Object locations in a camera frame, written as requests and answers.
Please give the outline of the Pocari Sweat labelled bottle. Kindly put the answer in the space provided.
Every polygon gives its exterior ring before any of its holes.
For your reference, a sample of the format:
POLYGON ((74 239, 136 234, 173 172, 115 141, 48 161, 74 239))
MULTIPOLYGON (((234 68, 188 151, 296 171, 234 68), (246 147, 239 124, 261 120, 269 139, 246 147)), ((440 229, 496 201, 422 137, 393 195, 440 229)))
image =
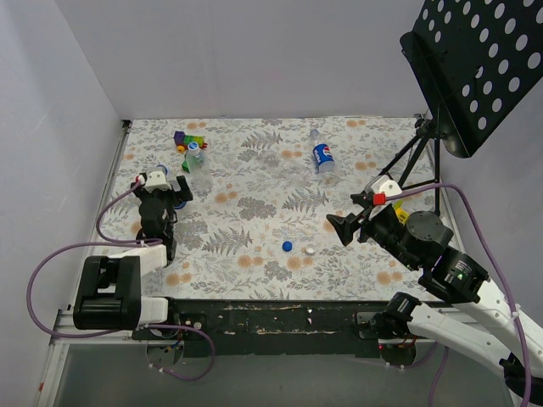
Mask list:
POLYGON ((182 209, 187 202, 193 200, 186 176, 168 177, 168 170, 162 164, 159 164, 157 169, 162 173, 159 190, 171 195, 174 209, 182 209))

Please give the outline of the clear unlabelled plastic bottle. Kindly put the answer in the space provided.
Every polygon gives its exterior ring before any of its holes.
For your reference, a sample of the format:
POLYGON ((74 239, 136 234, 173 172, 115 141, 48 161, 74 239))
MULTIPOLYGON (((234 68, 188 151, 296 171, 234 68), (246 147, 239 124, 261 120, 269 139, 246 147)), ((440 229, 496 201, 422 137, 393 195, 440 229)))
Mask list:
POLYGON ((198 193, 209 192, 212 188, 212 178, 210 163, 205 151, 202 148, 199 148, 199 151, 188 150, 187 155, 194 191, 198 193))

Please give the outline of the Pepsi bottle blue label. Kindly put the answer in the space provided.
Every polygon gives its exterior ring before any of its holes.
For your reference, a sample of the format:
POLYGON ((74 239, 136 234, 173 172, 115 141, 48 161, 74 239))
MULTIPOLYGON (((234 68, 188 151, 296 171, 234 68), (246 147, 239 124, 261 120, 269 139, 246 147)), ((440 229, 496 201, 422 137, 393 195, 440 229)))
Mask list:
POLYGON ((332 174, 336 169, 336 161, 327 143, 327 138, 317 129, 310 131, 312 155, 319 175, 332 174))

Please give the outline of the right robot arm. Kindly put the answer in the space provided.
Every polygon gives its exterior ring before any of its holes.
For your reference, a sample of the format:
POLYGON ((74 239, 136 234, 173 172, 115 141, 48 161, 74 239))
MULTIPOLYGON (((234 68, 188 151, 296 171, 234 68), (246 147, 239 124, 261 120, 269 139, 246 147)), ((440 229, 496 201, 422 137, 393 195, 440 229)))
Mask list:
POLYGON ((344 246, 356 233, 373 240, 444 303, 476 320, 481 330, 442 315, 418 298, 396 293, 385 309, 361 325, 366 337, 426 337, 485 365, 505 380, 521 405, 542 404, 542 329, 517 306, 479 263, 453 248, 453 232, 439 216, 417 211, 401 220, 392 205, 376 215, 328 215, 344 246))

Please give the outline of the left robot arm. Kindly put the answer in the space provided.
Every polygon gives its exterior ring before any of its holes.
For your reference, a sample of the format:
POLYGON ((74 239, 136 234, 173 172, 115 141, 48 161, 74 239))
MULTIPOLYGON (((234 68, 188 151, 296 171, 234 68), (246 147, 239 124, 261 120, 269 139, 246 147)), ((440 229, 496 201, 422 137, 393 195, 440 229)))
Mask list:
POLYGON ((167 298, 146 297, 142 279, 165 268, 176 256, 176 210, 193 200, 185 176, 166 179, 161 170, 138 176, 132 191, 140 200, 137 247, 85 260, 73 311, 80 330, 134 330, 151 324, 157 335, 173 338, 180 330, 167 298))

